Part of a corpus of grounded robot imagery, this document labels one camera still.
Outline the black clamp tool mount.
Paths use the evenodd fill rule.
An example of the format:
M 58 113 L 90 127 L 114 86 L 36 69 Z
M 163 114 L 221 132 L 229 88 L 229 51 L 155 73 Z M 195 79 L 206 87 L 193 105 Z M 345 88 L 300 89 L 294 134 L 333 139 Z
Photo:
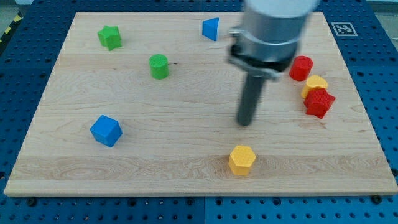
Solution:
M 232 27 L 228 34 L 234 40 L 228 62 L 250 77 L 278 80 L 293 60 L 293 39 L 272 43 L 258 39 L 242 27 Z

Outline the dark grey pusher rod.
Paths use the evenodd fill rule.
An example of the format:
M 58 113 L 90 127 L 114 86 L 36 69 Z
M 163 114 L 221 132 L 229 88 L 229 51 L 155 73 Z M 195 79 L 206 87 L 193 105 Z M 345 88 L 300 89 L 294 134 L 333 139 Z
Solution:
M 236 118 L 239 125 L 249 126 L 252 123 L 264 83 L 263 77 L 246 75 Z

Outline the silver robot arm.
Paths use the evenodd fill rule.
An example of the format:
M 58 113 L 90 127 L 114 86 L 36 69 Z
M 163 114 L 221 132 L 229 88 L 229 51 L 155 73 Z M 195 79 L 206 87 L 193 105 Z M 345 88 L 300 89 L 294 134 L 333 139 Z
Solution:
M 299 47 L 307 17 L 319 0 L 246 0 L 238 26 L 229 30 L 234 43 L 228 62 L 246 72 L 236 121 L 249 126 L 263 87 L 288 68 Z

